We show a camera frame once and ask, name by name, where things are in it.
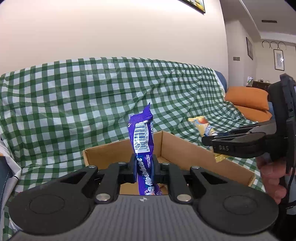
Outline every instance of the purple candy wrapper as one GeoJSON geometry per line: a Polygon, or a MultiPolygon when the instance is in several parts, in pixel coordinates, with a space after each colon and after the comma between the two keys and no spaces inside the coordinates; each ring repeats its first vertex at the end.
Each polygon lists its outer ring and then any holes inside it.
{"type": "Polygon", "coordinates": [[[143,112],[132,115],[128,123],[128,132],[131,144],[137,158],[137,172],[140,195],[161,195],[157,183],[153,183],[151,169],[153,166],[153,115],[150,103],[143,112]]]}

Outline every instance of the human hand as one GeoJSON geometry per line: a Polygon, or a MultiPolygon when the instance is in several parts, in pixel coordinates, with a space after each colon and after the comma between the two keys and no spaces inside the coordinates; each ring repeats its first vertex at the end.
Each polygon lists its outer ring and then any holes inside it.
{"type": "Polygon", "coordinates": [[[282,158],[267,164],[266,160],[260,156],[256,158],[256,162],[267,194],[279,204],[287,194],[286,188],[279,184],[281,177],[290,175],[286,174],[286,161],[282,158]]]}

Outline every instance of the barcode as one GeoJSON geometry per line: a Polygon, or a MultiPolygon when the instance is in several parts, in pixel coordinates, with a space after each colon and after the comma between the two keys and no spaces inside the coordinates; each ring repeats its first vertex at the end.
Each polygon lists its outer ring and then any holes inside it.
{"type": "Polygon", "coordinates": [[[150,152],[149,133],[146,123],[137,123],[133,133],[133,147],[136,153],[150,152]]]}

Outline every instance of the cardboard flap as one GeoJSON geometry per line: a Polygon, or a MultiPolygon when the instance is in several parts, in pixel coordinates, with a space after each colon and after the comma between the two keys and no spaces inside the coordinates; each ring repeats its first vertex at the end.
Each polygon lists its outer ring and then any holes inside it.
{"type": "Polygon", "coordinates": [[[254,175],[250,170],[227,159],[216,163],[212,152],[167,132],[163,132],[161,156],[181,169],[200,166],[244,185],[249,185],[254,175]]]}
{"type": "MultiPolygon", "coordinates": [[[[160,157],[161,153],[162,134],[161,131],[153,134],[153,153],[157,157],[160,157]]],[[[130,139],[91,147],[83,151],[84,163],[96,165],[99,169],[106,169],[111,163],[115,162],[129,162],[132,154],[133,148],[130,139]]]]}

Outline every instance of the orange cushion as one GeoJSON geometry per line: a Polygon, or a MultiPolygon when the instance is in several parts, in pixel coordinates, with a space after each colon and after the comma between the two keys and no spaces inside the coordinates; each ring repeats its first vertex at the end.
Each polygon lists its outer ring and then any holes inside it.
{"type": "Polygon", "coordinates": [[[265,90],[252,87],[230,86],[225,100],[232,102],[234,105],[257,110],[269,110],[267,96],[268,93],[265,90]]]}
{"type": "Polygon", "coordinates": [[[256,110],[256,109],[251,109],[243,106],[235,106],[238,108],[238,110],[248,119],[251,121],[269,121],[270,118],[272,117],[272,114],[269,113],[266,110],[256,110]]]}

